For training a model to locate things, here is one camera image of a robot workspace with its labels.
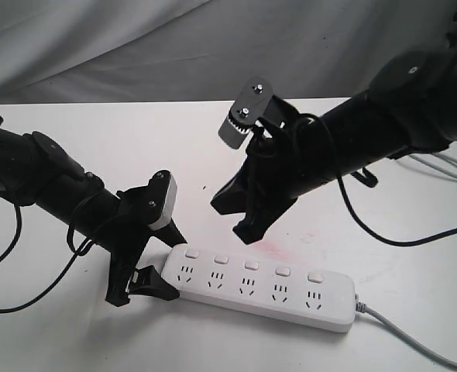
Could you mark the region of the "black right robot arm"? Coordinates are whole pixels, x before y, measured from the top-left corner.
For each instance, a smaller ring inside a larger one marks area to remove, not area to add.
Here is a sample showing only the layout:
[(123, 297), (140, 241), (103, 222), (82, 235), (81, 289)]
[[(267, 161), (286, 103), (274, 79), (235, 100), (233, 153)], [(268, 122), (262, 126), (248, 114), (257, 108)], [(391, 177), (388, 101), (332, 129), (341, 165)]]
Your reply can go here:
[(396, 55), (366, 89), (323, 115), (298, 111), (252, 77), (218, 134), (228, 147), (244, 148), (246, 159), (211, 206), (243, 214), (234, 233), (246, 244), (260, 241), (301, 195), (348, 175), (374, 188), (370, 164), (457, 142), (457, 35), (445, 47)]

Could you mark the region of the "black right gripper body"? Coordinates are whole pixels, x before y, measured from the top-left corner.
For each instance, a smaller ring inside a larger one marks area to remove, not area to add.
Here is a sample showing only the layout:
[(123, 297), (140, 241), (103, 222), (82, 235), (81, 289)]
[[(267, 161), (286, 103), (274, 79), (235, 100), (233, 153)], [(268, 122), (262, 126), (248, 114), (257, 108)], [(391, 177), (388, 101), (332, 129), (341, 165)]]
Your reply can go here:
[(321, 186), (321, 120), (273, 96), (246, 148), (247, 214), (280, 217)]

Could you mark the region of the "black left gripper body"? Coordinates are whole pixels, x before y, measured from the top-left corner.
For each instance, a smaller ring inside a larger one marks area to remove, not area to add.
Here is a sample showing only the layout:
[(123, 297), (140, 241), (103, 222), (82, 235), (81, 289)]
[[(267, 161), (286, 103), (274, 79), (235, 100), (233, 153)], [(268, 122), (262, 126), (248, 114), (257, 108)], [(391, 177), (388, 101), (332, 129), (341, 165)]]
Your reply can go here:
[(131, 276), (135, 269), (141, 269), (137, 263), (149, 239), (158, 238), (158, 230), (151, 230), (146, 221), (147, 185), (118, 191), (118, 211), (105, 226), (105, 235), (110, 239), (108, 250), (111, 253), (105, 300), (116, 307), (130, 302)]

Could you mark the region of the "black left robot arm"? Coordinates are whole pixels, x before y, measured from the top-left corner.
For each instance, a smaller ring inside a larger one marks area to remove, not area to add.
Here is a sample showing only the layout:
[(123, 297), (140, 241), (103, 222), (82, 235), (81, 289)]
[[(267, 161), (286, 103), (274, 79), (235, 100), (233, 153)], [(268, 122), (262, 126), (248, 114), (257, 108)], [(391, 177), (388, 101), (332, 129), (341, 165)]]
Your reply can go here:
[(12, 133), (1, 128), (2, 122), (0, 116), (0, 198), (14, 206), (16, 228), (0, 263), (19, 240), (19, 210), (37, 205), (67, 225), (66, 241), (74, 259), (93, 246), (109, 252), (108, 303), (127, 305), (132, 295), (179, 298), (179, 291), (154, 266), (136, 266), (150, 238), (169, 247), (186, 241), (172, 217), (177, 184), (168, 170), (157, 171), (145, 186), (112, 194), (100, 177), (86, 171), (53, 139), (37, 131)]

